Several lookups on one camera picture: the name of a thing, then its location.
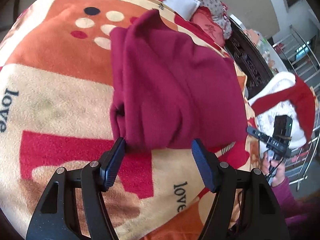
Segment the purple right sleeve forearm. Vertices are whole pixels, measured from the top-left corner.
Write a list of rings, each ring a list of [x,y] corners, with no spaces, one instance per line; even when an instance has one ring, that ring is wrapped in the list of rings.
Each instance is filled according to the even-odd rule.
[[[296,200],[286,178],[275,187],[255,182],[251,190],[238,239],[319,239],[319,199]]]

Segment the right hand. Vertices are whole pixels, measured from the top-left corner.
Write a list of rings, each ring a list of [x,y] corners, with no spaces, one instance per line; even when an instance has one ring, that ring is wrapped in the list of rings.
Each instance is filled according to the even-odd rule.
[[[285,165],[282,161],[268,160],[268,152],[266,151],[261,162],[261,170],[265,176],[271,178],[271,186],[276,187],[285,180]]]

